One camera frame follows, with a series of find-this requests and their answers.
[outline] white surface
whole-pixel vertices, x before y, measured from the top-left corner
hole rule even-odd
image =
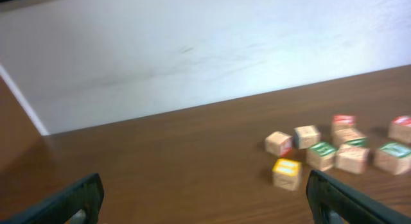
[[[410,8],[51,0],[1,12],[0,62],[53,134],[411,64]]]

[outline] wooden table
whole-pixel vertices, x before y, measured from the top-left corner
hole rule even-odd
[[[272,185],[277,157],[264,138],[317,125],[329,141],[331,117],[343,113],[358,117],[375,149],[389,141],[391,120],[411,114],[410,92],[406,66],[52,135],[1,173],[0,218],[98,172],[100,223],[312,223],[305,151],[289,154],[304,163],[303,177],[285,191]],[[411,173],[371,163],[363,175],[327,173],[411,215]]]

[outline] alphabet block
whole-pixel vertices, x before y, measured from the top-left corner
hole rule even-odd
[[[354,128],[355,127],[355,117],[347,115],[335,115],[333,118],[333,123],[331,124],[331,133],[334,135],[336,131]]]
[[[411,168],[411,149],[396,142],[384,144],[375,153],[374,165],[393,175],[405,173]]]
[[[288,159],[278,159],[272,173],[275,186],[294,191],[301,181],[301,163]]]
[[[284,157],[292,147],[291,136],[282,132],[274,132],[265,139],[265,149],[267,152]]]
[[[335,167],[351,173],[363,173],[367,166],[368,153],[367,148],[343,144],[337,151]]]
[[[308,148],[307,163],[316,169],[325,171],[334,166],[334,156],[337,150],[332,145],[322,141]]]
[[[305,149],[318,143],[321,134],[314,125],[294,128],[295,145],[298,149]]]
[[[397,117],[391,122],[389,137],[404,143],[411,143],[411,117]]]
[[[355,128],[347,128],[335,132],[333,144],[337,148],[342,144],[364,147],[367,144],[367,137]]]

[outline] block face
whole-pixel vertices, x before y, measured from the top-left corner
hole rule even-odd
[[[411,154],[411,149],[396,142],[384,144],[381,150],[397,158],[407,157]]]
[[[275,186],[296,190],[301,181],[301,163],[293,160],[279,159],[272,169]]]
[[[312,147],[310,147],[310,150],[314,151],[320,157],[324,157],[336,152],[336,149],[332,147],[332,145],[324,141],[314,144]]]
[[[336,131],[354,128],[356,123],[356,118],[354,116],[347,115],[335,115],[333,117],[333,122],[331,124],[331,133],[334,135]]]
[[[274,132],[265,139],[265,149],[267,152],[284,156],[292,148],[292,137],[283,132]]]
[[[390,125],[389,137],[397,141],[411,143],[411,117],[395,118]]]
[[[367,144],[367,137],[354,128],[339,130],[335,132],[333,137],[334,146],[341,146],[342,144],[349,144],[351,146],[365,146]]]
[[[320,141],[321,135],[314,125],[294,129],[298,149],[305,149]]]
[[[393,175],[411,168],[411,150],[402,144],[390,142],[376,151],[374,165]]]
[[[369,149],[343,144],[337,151],[335,167],[350,173],[363,173],[367,165],[368,154]]]
[[[325,171],[334,165],[336,149],[326,142],[319,142],[308,148],[307,163],[316,169]]]

